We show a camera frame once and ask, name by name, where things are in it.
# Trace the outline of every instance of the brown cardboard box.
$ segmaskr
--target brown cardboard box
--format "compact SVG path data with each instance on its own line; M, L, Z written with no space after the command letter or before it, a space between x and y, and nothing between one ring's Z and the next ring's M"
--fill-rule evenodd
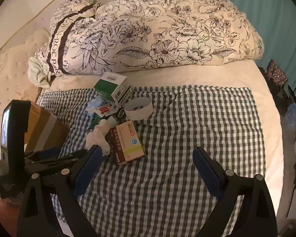
M145 156L133 121L130 120L111 128L110 135L117 164L124 165Z
M31 102L28 130L24 135L25 153L61 147L68 127L53 114Z

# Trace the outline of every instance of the cardboard packaging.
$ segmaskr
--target cardboard packaging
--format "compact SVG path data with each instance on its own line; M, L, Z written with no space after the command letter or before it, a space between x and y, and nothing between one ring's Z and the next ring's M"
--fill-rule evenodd
M124 165L145 156L133 121L130 120L111 128L110 135L118 165Z
M53 114L31 102L28 130L24 135L25 153L61 147L68 127Z
M132 93L127 77L113 72L105 72L94 88L103 99L118 107L122 107Z

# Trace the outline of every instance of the blue gripper pad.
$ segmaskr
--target blue gripper pad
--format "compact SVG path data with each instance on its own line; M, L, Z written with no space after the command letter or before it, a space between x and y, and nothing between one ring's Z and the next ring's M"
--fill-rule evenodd
M198 148L193 150L194 165L204 181L210 195L220 199L223 196L221 183L215 171L209 164L208 159L212 160L208 155L206 158Z
M78 198L85 194L93 176L98 172L102 162L102 149L98 146L76 177L73 196Z

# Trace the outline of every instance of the cream bed sheet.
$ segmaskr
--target cream bed sheet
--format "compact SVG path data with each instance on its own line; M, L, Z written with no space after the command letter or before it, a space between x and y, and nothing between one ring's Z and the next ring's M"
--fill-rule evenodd
M243 60L221 66L185 65L122 73L133 87L166 87L181 85L210 85L220 87L249 87L258 109L265 146L265 180L277 213L283 186L283 143L280 115L268 86L255 62ZM65 75L56 77L44 92L92 88L100 76Z

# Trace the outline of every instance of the black and white gingham cloth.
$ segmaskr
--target black and white gingham cloth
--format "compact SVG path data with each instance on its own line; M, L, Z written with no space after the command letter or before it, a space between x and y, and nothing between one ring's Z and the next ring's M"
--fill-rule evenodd
M70 127L62 155L84 147L90 119L85 114L94 89L43 94L40 105ZM85 195L78 199L100 236L195 236L213 210L193 164L203 146L224 169L239 176L265 173L263 133L249 88L182 86L135 88L154 112L135 121L146 156L124 166L106 158ZM57 215L63 218L57 197ZM229 234L241 200L225 229Z

